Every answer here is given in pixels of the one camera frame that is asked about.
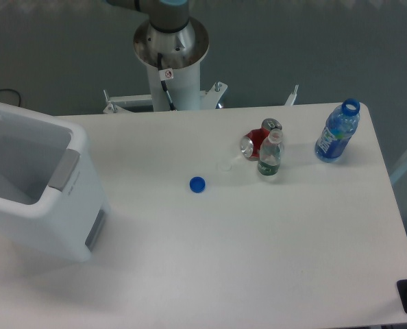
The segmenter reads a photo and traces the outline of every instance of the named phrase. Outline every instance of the bin opening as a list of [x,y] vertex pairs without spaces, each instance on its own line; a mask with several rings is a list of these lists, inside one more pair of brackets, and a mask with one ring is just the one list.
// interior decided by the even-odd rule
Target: bin opening
[[64,127],[0,115],[0,198],[35,204],[70,141]]

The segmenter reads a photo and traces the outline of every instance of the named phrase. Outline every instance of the white table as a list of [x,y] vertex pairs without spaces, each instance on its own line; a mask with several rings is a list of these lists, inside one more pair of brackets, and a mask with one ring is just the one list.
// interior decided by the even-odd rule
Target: white table
[[[91,137],[113,212],[83,264],[0,236],[0,328],[407,322],[407,239],[367,108],[340,162],[313,153],[335,107],[67,117]],[[266,117],[285,133],[274,182],[238,150]]]

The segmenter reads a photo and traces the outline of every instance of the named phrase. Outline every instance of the metal bracket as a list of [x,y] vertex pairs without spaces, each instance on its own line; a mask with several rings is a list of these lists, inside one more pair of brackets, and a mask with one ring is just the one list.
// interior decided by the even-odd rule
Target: metal bracket
[[[220,101],[225,94],[228,86],[222,82],[216,82],[209,91],[201,90],[201,109],[222,108]],[[133,113],[125,108],[138,108],[141,106],[152,105],[151,95],[134,95],[109,97],[107,90],[103,90],[105,95],[106,107],[103,113]]]

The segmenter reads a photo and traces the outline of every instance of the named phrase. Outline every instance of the cable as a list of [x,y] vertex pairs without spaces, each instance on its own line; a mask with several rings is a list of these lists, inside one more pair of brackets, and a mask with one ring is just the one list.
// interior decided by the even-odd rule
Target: cable
[[18,95],[18,107],[21,106],[22,97],[21,97],[21,94],[17,90],[14,90],[14,89],[11,89],[11,88],[0,89],[0,93],[2,93],[4,91],[10,91],[11,93],[17,94]]
[[[162,54],[158,53],[158,71],[162,70]],[[169,90],[167,89],[167,84],[165,83],[164,80],[161,80],[161,86],[163,91],[165,92],[165,95],[167,96],[167,101],[169,103],[170,106],[170,111],[176,111],[176,107],[173,104],[173,100],[170,96]]]

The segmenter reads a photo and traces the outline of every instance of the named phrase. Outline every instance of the water bottle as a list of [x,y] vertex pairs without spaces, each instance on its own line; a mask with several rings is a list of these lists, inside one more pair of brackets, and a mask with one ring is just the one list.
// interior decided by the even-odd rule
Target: water bottle
[[356,132],[360,115],[360,104],[355,99],[347,99],[330,114],[314,147],[319,159],[334,162]]
[[265,176],[275,175],[280,168],[281,155],[283,152],[283,132],[272,129],[260,147],[260,159],[258,171]]

